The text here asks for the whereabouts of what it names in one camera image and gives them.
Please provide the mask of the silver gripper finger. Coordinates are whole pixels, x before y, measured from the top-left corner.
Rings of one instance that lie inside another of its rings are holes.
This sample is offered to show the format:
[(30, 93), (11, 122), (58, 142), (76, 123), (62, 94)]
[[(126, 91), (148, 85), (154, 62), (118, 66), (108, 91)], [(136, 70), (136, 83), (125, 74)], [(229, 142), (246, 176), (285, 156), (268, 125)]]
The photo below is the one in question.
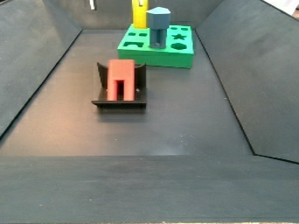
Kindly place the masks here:
[(88, 0), (88, 3), (89, 3), (89, 8), (93, 11), (96, 9), (94, 0)]
[(144, 6), (144, 0), (137, 0), (138, 6)]

